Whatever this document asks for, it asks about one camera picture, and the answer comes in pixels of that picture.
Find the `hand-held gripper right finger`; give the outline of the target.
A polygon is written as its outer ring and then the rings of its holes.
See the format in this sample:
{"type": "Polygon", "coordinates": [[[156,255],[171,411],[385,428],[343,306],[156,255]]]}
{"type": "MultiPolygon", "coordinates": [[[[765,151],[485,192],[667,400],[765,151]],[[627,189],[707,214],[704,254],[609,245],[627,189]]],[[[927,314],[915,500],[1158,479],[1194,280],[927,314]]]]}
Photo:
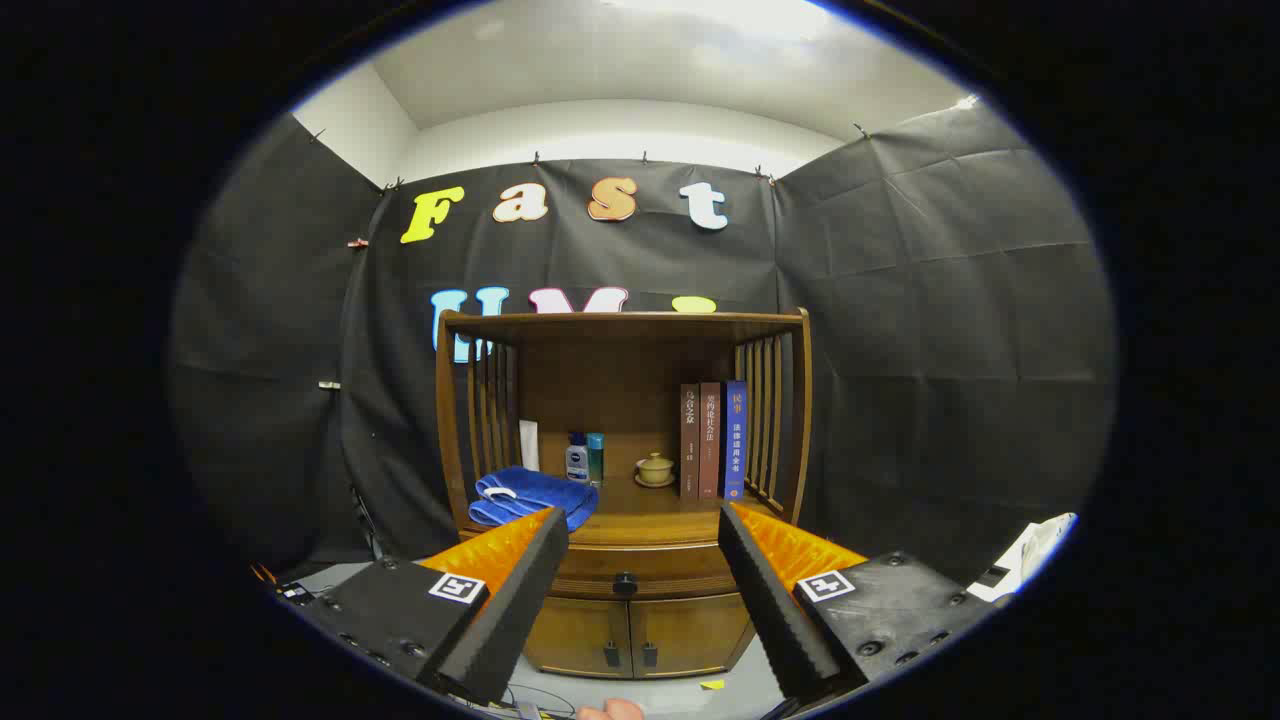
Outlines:
{"type": "Polygon", "coordinates": [[[996,609],[910,553],[867,557],[742,503],[722,505],[718,546],[792,706],[890,682],[996,609]]]}

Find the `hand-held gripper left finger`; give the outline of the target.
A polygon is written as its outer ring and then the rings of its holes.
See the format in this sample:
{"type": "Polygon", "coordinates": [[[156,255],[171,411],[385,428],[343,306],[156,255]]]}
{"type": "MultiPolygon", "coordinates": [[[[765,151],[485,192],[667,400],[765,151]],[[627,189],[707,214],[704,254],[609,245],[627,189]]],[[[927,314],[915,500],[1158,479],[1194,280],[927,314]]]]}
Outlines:
{"type": "Polygon", "coordinates": [[[543,509],[430,559],[385,556],[300,615],[338,646],[442,694],[503,698],[562,559],[564,511],[543,509]]]}

